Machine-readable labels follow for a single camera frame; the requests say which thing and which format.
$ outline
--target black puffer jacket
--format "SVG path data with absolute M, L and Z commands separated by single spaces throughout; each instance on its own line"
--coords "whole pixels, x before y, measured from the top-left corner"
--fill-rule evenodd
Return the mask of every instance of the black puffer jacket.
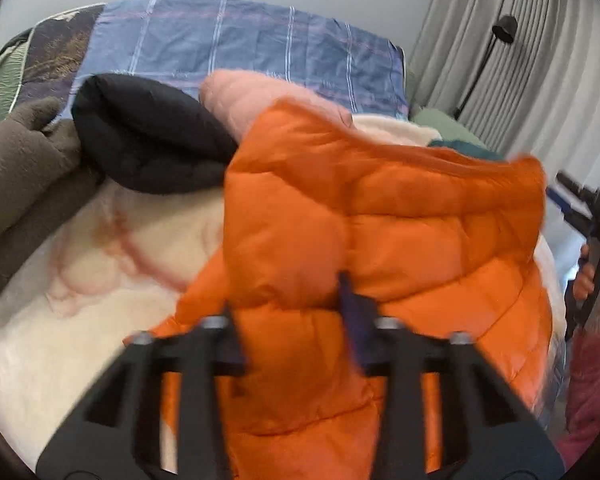
M 221 186 L 237 144 L 194 98 L 131 75 L 88 78 L 75 97 L 83 152 L 121 186 L 154 194 Z

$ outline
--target jacket sleeve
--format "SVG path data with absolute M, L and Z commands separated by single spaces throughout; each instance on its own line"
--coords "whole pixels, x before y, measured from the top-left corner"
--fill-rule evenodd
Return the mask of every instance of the jacket sleeve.
M 570 467 L 600 432 L 600 332 L 580 330 L 574 338 L 566 419 L 558 450 Z

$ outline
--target white fleece blanket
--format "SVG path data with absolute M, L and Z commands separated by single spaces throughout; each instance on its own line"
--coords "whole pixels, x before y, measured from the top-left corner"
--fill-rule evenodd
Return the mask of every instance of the white fleece blanket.
M 355 118 L 360 135 L 426 145 L 435 130 Z M 128 334 L 172 314 L 222 235 L 219 189 L 151 196 L 107 184 L 28 260 L 0 297 L 0 431 L 31 468 L 83 391 Z M 540 238 L 536 261 L 564 336 L 554 260 Z M 548 355 L 553 365 L 554 357 Z M 164 466 L 174 468 L 163 431 Z

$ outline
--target orange puffer jacket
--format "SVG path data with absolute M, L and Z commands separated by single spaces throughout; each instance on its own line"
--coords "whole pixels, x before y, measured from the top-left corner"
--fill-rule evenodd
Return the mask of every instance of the orange puffer jacket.
M 248 373 L 217 384 L 240 480 L 368 478 L 384 384 L 352 362 L 335 309 L 340 270 L 417 332 L 470 332 L 532 405 L 552 331 L 533 260 L 543 189 L 531 157 L 381 146 L 292 102 L 266 110 L 226 174 L 222 248 L 154 331 L 173 335 L 225 300 L 233 307 Z M 437 389 L 424 383 L 433 469 Z M 172 427 L 177 388 L 172 375 Z

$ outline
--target black lamp shade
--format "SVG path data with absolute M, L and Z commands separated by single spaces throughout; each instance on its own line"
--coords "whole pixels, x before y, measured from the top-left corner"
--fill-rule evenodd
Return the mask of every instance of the black lamp shade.
M 518 21 L 513 16 L 505 14 L 500 17 L 491 30 L 493 31 L 493 35 L 500 41 L 511 44 L 516 39 Z

